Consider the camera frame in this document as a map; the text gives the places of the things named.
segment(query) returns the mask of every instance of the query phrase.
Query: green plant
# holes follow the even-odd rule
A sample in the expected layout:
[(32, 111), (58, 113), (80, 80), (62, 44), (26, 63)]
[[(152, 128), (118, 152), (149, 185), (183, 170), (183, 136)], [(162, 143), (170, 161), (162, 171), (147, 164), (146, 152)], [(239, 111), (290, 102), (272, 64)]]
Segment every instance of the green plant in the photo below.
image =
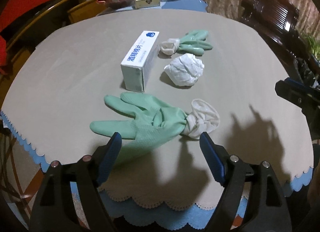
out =
[(303, 33), (302, 37), (307, 41), (310, 52), (312, 52), (317, 60), (320, 60), (320, 41), (308, 33)]

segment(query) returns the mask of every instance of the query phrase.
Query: crumpled white paper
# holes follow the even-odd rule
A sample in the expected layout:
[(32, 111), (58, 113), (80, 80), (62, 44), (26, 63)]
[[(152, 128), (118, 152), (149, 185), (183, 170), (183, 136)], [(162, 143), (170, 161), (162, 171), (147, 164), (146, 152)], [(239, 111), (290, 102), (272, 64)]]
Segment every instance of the crumpled white paper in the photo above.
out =
[(168, 39), (160, 43), (160, 50), (166, 55), (173, 55), (180, 45), (179, 39)]
[(195, 55), (186, 53), (176, 57), (164, 71), (177, 86), (192, 86), (202, 76), (204, 64)]
[(210, 133), (218, 128), (220, 116), (216, 109), (202, 99), (193, 99), (192, 112), (187, 117), (187, 124), (182, 134), (199, 139), (203, 132)]

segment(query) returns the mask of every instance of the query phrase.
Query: blue gripper pad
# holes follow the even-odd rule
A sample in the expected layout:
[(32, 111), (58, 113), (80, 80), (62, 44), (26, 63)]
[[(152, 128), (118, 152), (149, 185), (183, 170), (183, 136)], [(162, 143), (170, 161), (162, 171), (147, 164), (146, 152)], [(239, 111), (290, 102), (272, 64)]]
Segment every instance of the blue gripper pad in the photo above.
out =
[(112, 167), (114, 163), (116, 162), (117, 156), (120, 152), (122, 145), (122, 138), (119, 133), (115, 133), (108, 144), (106, 146), (109, 146), (108, 151), (105, 153), (100, 165), (99, 165), (99, 172), (98, 172), (98, 178), (97, 183), (100, 186), (102, 183), (106, 182), (110, 172), (112, 170)]
[(211, 173), (215, 181), (219, 182), (222, 186), (226, 181), (226, 169), (222, 160), (219, 158), (219, 153), (215, 151), (215, 145), (210, 139), (207, 133), (202, 133), (200, 135), (200, 148), (208, 163)]

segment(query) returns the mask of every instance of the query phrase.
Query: box top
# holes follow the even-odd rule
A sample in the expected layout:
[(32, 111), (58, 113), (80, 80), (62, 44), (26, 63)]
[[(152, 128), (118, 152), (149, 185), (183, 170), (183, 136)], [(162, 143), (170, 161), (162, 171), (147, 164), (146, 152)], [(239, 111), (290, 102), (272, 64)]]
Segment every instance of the box top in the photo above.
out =
[(122, 66), (142, 68), (159, 31), (143, 31), (121, 62)]

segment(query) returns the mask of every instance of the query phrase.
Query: blue logo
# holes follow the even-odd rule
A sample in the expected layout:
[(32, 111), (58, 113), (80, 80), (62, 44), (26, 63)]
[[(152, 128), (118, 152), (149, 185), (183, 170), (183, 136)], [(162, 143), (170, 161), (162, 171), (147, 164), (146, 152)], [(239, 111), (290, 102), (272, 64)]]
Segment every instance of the blue logo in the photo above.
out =
[(147, 37), (150, 37), (150, 38), (154, 37), (155, 35), (156, 35), (156, 33), (154, 33), (154, 32), (147, 33)]

